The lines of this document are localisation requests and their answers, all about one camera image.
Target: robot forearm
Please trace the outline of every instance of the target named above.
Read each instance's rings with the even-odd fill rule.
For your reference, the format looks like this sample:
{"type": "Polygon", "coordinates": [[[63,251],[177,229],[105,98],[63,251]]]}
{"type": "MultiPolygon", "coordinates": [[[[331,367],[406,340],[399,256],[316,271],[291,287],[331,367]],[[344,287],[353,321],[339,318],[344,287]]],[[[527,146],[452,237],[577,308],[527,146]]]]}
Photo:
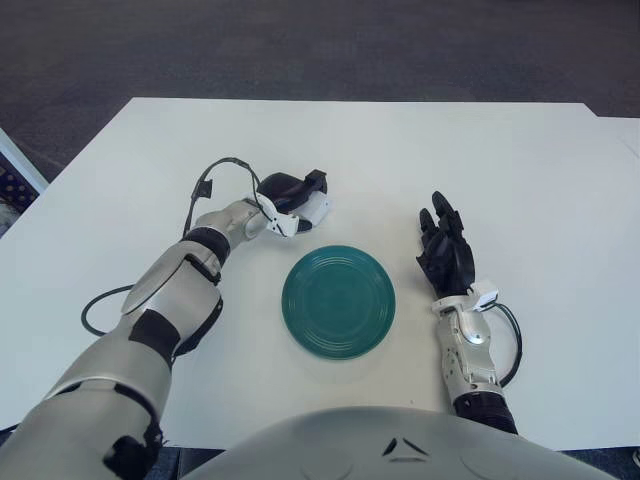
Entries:
{"type": "Polygon", "coordinates": [[[222,311],[216,287],[232,248],[266,226],[247,201],[201,217],[136,283],[118,326],[91,345],[0,450],[2,478],[143,478],[176,356],[222,311]]]}
{"type": "Polygon", "coordinates": [[[442,375],[459,417],[518,433],[489,354],[491,333],[482,312],[469,308],[469,296],[434,303],[442,349],[442,375]]]}

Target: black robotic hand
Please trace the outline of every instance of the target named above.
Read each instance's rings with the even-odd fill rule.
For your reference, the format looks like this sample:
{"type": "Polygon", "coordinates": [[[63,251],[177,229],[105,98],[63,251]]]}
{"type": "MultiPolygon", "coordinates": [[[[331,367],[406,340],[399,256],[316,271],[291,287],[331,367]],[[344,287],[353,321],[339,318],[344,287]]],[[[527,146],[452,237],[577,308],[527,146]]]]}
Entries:
{"type": "Polygon", "coordinates": [[[424,251],[416,260],[438,298],[466,295],[475,281],[475,267],[471,247],[462,237],[464,227],[460,214],[440,192],[434,192],[432,201],[439,217],[438,226],[423,208],[420,228],[424,251]]]}

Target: black cable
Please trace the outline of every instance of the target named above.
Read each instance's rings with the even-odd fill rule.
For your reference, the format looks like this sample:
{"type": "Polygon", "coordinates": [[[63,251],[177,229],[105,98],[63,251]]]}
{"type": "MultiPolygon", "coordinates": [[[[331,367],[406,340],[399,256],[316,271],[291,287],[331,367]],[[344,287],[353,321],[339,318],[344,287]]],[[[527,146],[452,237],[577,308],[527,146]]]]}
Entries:
{"type": "Polygon", "coordinates": [[[126,292],[127,290],[131,290],[132,288],[133,288],[133,285],[125,285],[124,287],[114,288],[113,290],[109,290],[108,292],[101,293],[96,298],[94,298],[89,303],[87,303],[85,307],[82,309],[82,313],[80,313],[80,322],[82,323],[82,326],[85,328],[85,330],[87,330],[89,333],[93,333],[98,337],[103,336],[106,332],[103,332],[91,326],[91,324],[87,320],[87,313],[89,312],[91,307],[93,307],[100,300],[107,298],[111,295],[114,295],[116,293],[126,292]]]}
{"type": "Polygon", "coordinates": [[[516,337],[516,356],[513,359],[511,369],[502,378],[502,380],[500,380],[500,386],[504,388],[509,385],[511,380],[513,380],[513,377],[515,377],[516,373],[518,373],[518,368],[520,368],[520,362],[522,360],[522,331],[520,330],[520,324],[518,323],[518,320],[516,319],[516,316],[513,314],[511,309],[503,303],[498,303],[497,299],[485,305],[481,311],[486,312],[487,310],[491,310],[492,308],[499,309],[504,314],[504,316],[507,317],[507,320],[509,320],[511,328],[513,329],[513,333],[516,337]]]}
{"type": "Polygon", "coordinates": [[[253,168],[251,168],[251,166],[243,161],[240,160],[239,158],[235,158],[235,157],[225,157],[225,158],[221,158],[220,160],[218,160],[217,162],[213,162],[211,165],[209,165],[207,168],[204,169],[204,171],[202,172],[202,174],[200,175],[200,177],[198,178],[198,180],[196,181],[196,185],[193,187],[193,192],[191,193],[191,201],[189,203],[189,210],[187,212],[187,218],[184,222],[184,229],[182,230],[182,236],[184,237],[189,230],[191,229],[191,220],[193,217],[193,208],[196,205],[196,201],[198,200],[198,198],[200,198],[202,195],[200,194],[200,186],[204,183],[205,179],[207,178],[207,175],[209,175],[209,172],[211,172],[211,170],[222,164],[222,163],[233,163],[234,165],[238,165],[239,167],[244,168],[245,170],[247,170],[250,174],[251,174],[251,186],[253,187],[253,199],[256,202],[256,206],[260,209],[260,212],[262,212],[262,214],[267,218],[267,220],[272,221],[273,219],[269,218],[269,215],[267,215],[264,211],[264,209],[262,208],[262,205],[260,205],[260,202],[258,202],[258,195],[256,193],[256,188],[260,186],[260,178],[258,177],[258,175],[256,175],[256,172],[253,171],[253,168]]]}
{"type": "Polygon", "coordinates": [[[3,428],[2,430],[0,430],[0,436],[9,432],[13,432],[16,428],[18,428],[19,425],[19,423],[16,423],[15,425],[11,425],[10,427],[3,428]]]}
{"type": "MultiPolygon", "coordinates": [[[[225,158],[221,158],[217,162],[213,162],[211,165],[209,165],[207,168],[205,168],[204,171],[200,174],[200,177],[198,178],[198,181],[196,182],[195,186],[193,187],[193,192],[191,192],[191,201],[189,203],[189,211],[187,212],[187,218],[186,218],[186,220],[184,222],[184,230],[182,232],[182,236],[183,237],[191,229],[191,220],[192,220],[192,217],[193,217],[193,208],[196,205],[196,201],[198,200],[198,198],[203,196],[202,192],[200,190],[201,186],[204,184],[205,179],[207,178],[207,175],[209,175],[209,172],[211,172],[211,170],[214,167],[216,167],[217,165],[220,165],[222,163],[233,163],[234,165],[238,165],[239,167],[242,167],[245,170],[249,171],[249,173],[251,174],[251,187],[253,189],[253,199],[254,199],[254,201],[256,203],[256,206],[260,209],[260,212],[262,212],[262,215],[264,215],[267,220],[269,220],[270,222],[272,221],[272,219],[269,218],[269,215],[267,215],[266,212],[264,211],[264,209],[262,208],[262,205],[260,204],[260,202],[258,202],[258,194],[257,194],[256,190],[260,186],[260,178],[258,177],[258,175],[256,175],[256,172],[253,171],[253,169],[251,168],[251,166],[247,162],[245,162],[243,160],[240,160],[239,158],[225,157],[225,158]]],[[[280,234],[284,237],[284,232],[280,228],[280,225],[278,225],[276,223],[276,226],[278,227],[278,230],[280,231],[280,234]]],[[[109,290],[108,292],[101,293],[96,298],[94,298],[89,303],[87,303],[87,305],[85,305],[85,307],[82,309],[82,313],[80,313],[80,321],[82,323],[82,326],[88,332],[93,333],[94,335],[96,335],[98,337],[103,336],[106,332],[98,330],[97,328],[94,328],[93,326],[91,326],[89,324],[89,321],[87,320],[87,312],[89,311],[89,309],[91,309],[91,307],[93,307],[100,300],[102,300],[104,298],[107,298],[107,297],[109,297],[111,295],[114,295],[116,293],[126,292],[127,290],[131,290],[132,288],[133,288],[133,285],[126,285],[124,287],[114,288],[113,290],[109,290]]]]}

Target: green plate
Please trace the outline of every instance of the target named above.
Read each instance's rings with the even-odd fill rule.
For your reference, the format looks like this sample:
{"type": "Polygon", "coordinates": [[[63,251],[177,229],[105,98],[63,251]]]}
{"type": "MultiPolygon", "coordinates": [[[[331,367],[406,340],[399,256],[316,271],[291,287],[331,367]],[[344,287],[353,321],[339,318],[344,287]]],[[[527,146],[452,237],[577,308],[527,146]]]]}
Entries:
{"type": "Polygon", "coordinates": [[[282,289],[287,328],[321,357],[346,359],[368,352],[389,331],[395,308],[387,273],[352,247],[323,247],[305,255],[282,289]]]}

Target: black joint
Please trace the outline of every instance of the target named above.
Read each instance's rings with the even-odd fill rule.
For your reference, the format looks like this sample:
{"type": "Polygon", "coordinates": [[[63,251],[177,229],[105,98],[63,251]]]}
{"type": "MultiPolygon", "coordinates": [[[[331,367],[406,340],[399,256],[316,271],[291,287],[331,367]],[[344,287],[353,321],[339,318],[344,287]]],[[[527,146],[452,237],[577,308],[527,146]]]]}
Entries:
{"type": "Polygon", "coordinates": [[[213,193],[213,180],[205,180],[198,183],[195,198],[211,198],[213,193]]]}
{"type": "Polygon", "coordinates": [[[507,433],[517,434],[515,421],[504,397],[494,392],[472,392],[453,402],[456,415],[507,433]]]}
{"type": "Polygon", "coordinates": [[[102,462],[122,480],[143,480],[158,459],[162,447],[162,430],[153,420],[144,432],[145,445],[125,435],[111,446],[102,462]]]}
{"type": "Polygon", "coordinates": [[[147,309],[134,324],[129,340],[152,348],[171,368],[173,350],[180,341],[180,334],[164,316],[155,310],[147,309]]]}
{"type": "Polygon", "coordinates": [[[224,262],[227,260],[229,253],[231,252],[231,247],[229,246],[227,238],[222,233],[212,228],[194,228],[182,239],[182,241],[185,240],[196,242],[207,247],[216,255],[216,257],[218,257],[220,266],[224,265],[224,262]]]}
{"type": "Polygon", "coordinates": [[[133,388],[129,388],[126,385],[123,385],[121,383],[116,383],[116,386],[113,387],[113,390],[117,394],[122,395],[123,397],[127,397],[128,399],[136,402],[138,405],[140,405],[142,408],[144,408],[147,411],[152,421],[157,422],[158,417],[156,415],[155,410],[151,406],[151,403],[149,403],[149,401],[146,398],[144,398],[142,395],[136,392],[133,388]]]}

